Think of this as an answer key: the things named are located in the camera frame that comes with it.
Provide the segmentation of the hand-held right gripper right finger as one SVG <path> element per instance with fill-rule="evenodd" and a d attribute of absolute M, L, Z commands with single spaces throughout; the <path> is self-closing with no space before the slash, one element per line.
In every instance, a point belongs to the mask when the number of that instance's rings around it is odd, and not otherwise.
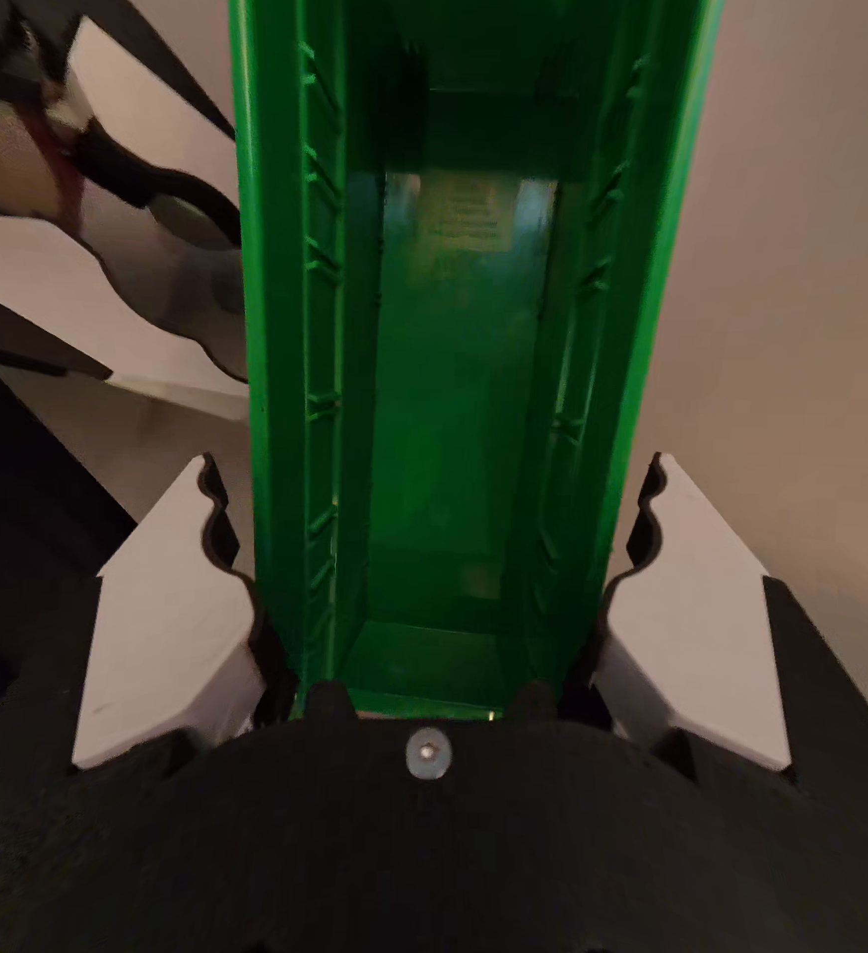
<path fill-rule="evenodd" d="M 690 732 L 781 772 L 792 762 L 766 570 L 669 454 L 656 453 L 607 586 L 593 683 L 621 737 Z"/>

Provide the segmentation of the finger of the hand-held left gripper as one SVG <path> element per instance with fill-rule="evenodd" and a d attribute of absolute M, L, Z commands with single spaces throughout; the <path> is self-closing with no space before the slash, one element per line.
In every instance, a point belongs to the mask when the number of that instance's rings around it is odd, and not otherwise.
<path fill-rule="evenodd" d="M 114 387 L 248 419 L 248 384 L 223 370 L 202 343 L 146 320 L 119 294 L 99 257 L 55 224 L 0 215 L 0 305 L 100 365 Z"/>
<path fill-rule="evenodd" d="M 75 30 L 66 91 L 84 175 L 190 245 L 241 247 L 233 137 L 94 21 Z"/>

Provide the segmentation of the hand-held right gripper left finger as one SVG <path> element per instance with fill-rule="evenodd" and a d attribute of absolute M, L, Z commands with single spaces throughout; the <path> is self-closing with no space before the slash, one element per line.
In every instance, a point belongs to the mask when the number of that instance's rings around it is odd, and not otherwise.
<path fill-rule="evenodd" d="M 195 456 L 99 570 L 76 768 L 175 731 L 198 748 L 250 731 L 266 688 L 251 648 L 261 614 L 227 506 L 212 456 Z"/>

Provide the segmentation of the green plastic bin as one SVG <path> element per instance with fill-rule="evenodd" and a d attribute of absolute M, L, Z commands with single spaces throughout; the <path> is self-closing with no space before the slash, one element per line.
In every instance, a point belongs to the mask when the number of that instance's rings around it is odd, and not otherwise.
<path fill-rule="evenodd" d="M 601 602 L 723 2 L 230 3 L 292 714 L 499 716 Z"/>

